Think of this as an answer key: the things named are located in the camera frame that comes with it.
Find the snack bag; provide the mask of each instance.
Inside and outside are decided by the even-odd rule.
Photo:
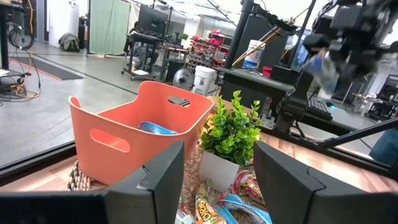
[[[195,224],[226,224],[225,219],[208,203],[207,188],[205,183],[196,188]]]
[[[153,134],[177,134],[175,131],[171,131],[169,129],[163,128],[157,124],[152,122],[144,121],[138,125],[138,129],[153,133]]]
[[[336,66],[330,58],[327,49],[322,49],[319,53],[312,56],[303,69],[313,76],[327,94],[330,95],[335,92],[340,75],[336,71]]]
[[[236,176],[232,185],[232,193],[238,195],[248,195],[260,204],[265,205],[259,184],[255,180],[254,175],[248,170],[244,170]]]
[[[195,219],[191,211],[181,203],[175,217],[175,224],[195,224]]]
[[[217,203],[214,209],[225,219],[226,224],[239,224],[222,204]]]
[[[220,202],[224,203],[225,208],[228,210],[242,210],[246,212],[250,215],[254,224],[272,224],[268,212],[244,203],[237,195],[223,194],[220,197]]]

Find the blue snack bag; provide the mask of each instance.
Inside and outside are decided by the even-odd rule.
[[[340,77],[336,66],[329,56],[329,51],[322,49],[312,56],[304,65],[304,71],[313,76],[324,91],[331,95],[335,92],[337,80]]]
[[[175,131],[171,131],[169,129],[163,128],[157,124],[154,124],[152,122],[141,122],[138,125],[138,129],[153,133],[153,134],[177,134]]]
[[[249,214],[254,224],[272,224],[268,212],[244,203],[237,195],[223,194],[220,197],[220,202],[223,203],[224,207],[228,210],[242,210],[246,212]]]
[[[217,203],[214,206],[214,209],[218,212],[219,215],[221,215],[225,219],[226,224],[239,224],[232,216],[232,214],[228,211],[228,209],[226,209],[221,204]]]

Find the white bucket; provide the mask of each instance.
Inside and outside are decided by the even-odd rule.
[[[258,45],[261,45],[262,42],[258,40],[250,40],[249,48],[248,50],[251,51],[253,48],[257,47]],[[262,52],[265,49],[265,45],[260,47],[257,51],[253,52],[251,55],[247,56],[244,58],[243,62],[243,67],[244,68],[257,68],[257,64],[259,63],[261,59]]]
[[[198,65],[195,69],[195,81],[192,92],[207,96],[211,80],[215,77],[215,70]]]

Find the basket handle hole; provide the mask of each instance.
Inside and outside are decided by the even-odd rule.
[[[184,108],[188,108],[191,104],[189,100],[183,99],[178,96],[169,96],[168,100],[170,103]]]
[[[90,136],[92,140],[104,144],[112,149],[119,150],[121,152],[129,152],[130,144],[122,138],[113,136],[107,132],[101,131],[99,129],[92,129],[90,131]]]

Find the floor mat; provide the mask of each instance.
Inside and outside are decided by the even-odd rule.
[[[25,67],[29,67],[29,57],[14,57],[12,59],[13,61],[15,61],[16,63],[18,63],[18,61]],[[50,77],[57,77],[56,79],[61,79],[61,80],[75,80],[75,79],[82,79],[83,77],[76,75],[74,73],[68,72],[62,68],[58,68],[55,67],[51,64],[45,63],[41,60],[37,60],[35,58],[33,58],[36,67],[39,71],[39,73],[43,73],[44,75],[48,75]]]

